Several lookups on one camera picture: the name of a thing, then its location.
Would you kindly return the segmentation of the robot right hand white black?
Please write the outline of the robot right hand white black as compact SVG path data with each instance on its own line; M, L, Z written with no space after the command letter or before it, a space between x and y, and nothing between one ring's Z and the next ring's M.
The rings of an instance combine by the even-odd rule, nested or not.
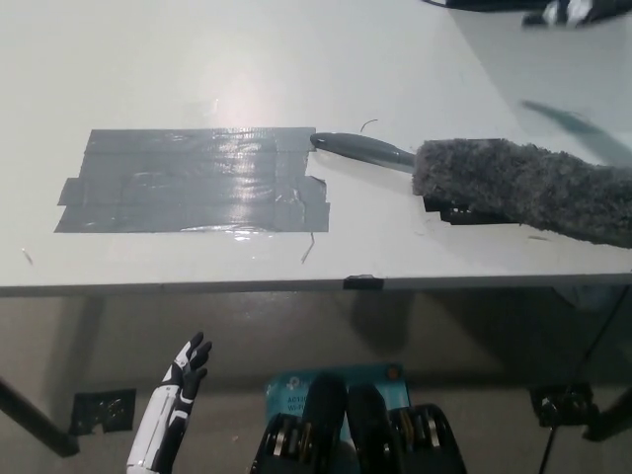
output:
M624 0L550 1L541 11L522 19L524 28L582 28L631 12L631 2Z

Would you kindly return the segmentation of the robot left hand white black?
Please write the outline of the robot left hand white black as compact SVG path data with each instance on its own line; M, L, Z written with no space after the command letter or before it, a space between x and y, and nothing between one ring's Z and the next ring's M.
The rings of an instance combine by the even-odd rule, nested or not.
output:
M195 399L207 375L212 342L195 334L170 363L154 389L126 461L126 473L170 473L186 433Z

